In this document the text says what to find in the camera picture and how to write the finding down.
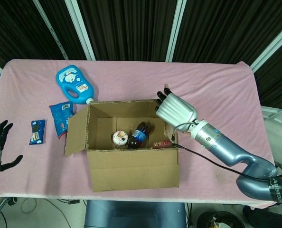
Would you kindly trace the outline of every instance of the blue plastic bottle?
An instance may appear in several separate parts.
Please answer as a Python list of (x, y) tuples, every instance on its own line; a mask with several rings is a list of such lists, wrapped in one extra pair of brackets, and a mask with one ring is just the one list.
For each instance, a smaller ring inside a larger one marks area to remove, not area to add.
[[(56, 74), (56, 81), (71, 102), (88, 104), (93, 101), (94, 88), (75, 65), (60, 70)], [(77, 97), (71, 96), (68, 91), (77, 94)]]

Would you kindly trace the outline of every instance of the round container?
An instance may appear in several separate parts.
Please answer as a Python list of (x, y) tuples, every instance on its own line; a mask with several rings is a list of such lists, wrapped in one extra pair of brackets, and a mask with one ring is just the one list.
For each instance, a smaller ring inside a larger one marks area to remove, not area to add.
[(210, 228), (215, 222), (223, 222), (231, 228), (245, 228), (243, 222), (234, 214), (227, 211), (205, 212), (197, 220), (197, 228)]
[(124, 131), (117, 131), (113, 134), (113, 143), (117, 146), (123, 146), (127, 143), (128, 135)]

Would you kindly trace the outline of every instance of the blue plastic packaging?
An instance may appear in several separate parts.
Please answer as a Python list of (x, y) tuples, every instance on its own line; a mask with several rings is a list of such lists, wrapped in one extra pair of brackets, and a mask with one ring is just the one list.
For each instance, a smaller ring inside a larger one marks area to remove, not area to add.
[(94, 88), (75, 65), (69, 65), (60, 70), (56, 74), (56, 81), (65, 96), (73, 103), (88, 104), (93, 101)]
[(29, 145), (38, 145), (44, 143), (45, 120), (31, 121), (32, 136)]
[(55, 121), (56, 133), (60, 139), (67, 133), (68, 119), (74, 115), (73, 103), (70, 101), (49, 106)]

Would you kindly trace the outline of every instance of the white bottle cap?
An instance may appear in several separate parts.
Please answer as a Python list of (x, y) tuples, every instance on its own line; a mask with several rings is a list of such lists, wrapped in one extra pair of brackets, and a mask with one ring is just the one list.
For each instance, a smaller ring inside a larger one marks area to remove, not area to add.
[(92, 98), (88, 98), (88, 99), (86, 100), (86, 104), (89, 104), (89, 103), (91, 103), (92, 101), (94, 101)]

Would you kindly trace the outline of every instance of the blue robotic arm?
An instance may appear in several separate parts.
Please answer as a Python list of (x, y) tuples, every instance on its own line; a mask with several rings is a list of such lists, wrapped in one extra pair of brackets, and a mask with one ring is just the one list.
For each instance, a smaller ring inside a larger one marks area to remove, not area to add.
[(236, 180), (243, 194), (253, 199), (282, 203), (282, 177), (277, 176), (272, 163), (242, 149), (205, 120), (198, 120), (196, 109), (168, 88), (164, 89), (164, 93), (157, 93), (159, 106), (156, 107), (156, 113), (174, 127), (174, 132), (190, 132), (192, 138), (227, 166), (247, 164)]

